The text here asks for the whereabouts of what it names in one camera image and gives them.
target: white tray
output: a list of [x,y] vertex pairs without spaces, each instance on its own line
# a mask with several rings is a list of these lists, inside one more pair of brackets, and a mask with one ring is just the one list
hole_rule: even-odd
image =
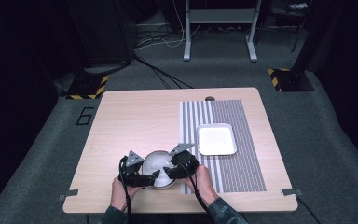
[[232,155],[237,151],[232,126],[229,124],[201,124],[197,128],[197,135],[202,155]]

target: sleeve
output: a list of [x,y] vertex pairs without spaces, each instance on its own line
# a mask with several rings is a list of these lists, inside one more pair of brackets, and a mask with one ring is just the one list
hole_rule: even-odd
[[127,216],[123,212],[115,207],[109,206],[98,224],[124,224],[126,222]]
[[208,207],[216,224],[248,224],[244,217],[222,198],[214,200]]

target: black wall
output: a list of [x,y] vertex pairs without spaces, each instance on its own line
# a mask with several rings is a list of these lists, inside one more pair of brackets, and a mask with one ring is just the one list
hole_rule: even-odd
[[[59,57],[40,54],[50,44],[34,44],[42,29],[37,27],[40,23],[29,22],[38,18],[27,13],[26,4],[0,1],[0,193],[58,99],[50,75],[61,70],[48,58]],[[48,70],[48,63],[57,67]]]
[[344,1],[327,60],[316,74],[358,148],[358,1]]
[[98,4],[92,0],[63,1],[65,12],[61,19],[70,21],[76,28],[66,33],[71,39],[75,35],[81,39],[82,45],[75,47],[86,52],[87,67],[131,61],[138,33],[135,21],[124,10],[131,6],[121,4],[127,1],[99,0]]

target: wrist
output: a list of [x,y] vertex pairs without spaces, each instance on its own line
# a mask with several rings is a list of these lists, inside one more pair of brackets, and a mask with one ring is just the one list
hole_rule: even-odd
[[127,208],[127,205],[123,203],[111,202],[110,205],[120,210],[121,212],[124,212]]
[[213,203],[216,199],[219,198],[219,195],[216,192],[210,192],[208,194],[201,195],[202,200],[204,201],[205,205],[209,207],[211,203]]

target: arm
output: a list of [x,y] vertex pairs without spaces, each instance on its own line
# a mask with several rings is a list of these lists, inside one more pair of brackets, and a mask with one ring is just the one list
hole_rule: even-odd
[[[139,189],[141,188],[127,187],[131,201]],[[126,193],[124,191],[123,184],[116,177],[112,183],[112,197],[110,200],[110,206],[106,209],[106,212],[103,214],[103,217],[98,222],[98,224],[125,223],[127,221],[127,216],[124,214],[124,210],[126,208]]]
[[[216,224],[247,224],[246,220],[235,211],[228,203],[220,198],[213,189],[211,175],[209,169],[200,165],[197,168],[196,175],[193,177],[197,182],[197,189],[204,203],[208,206],[208,210]],[[193,185],[189,178],[185,179],[185,184],[193,191]]]

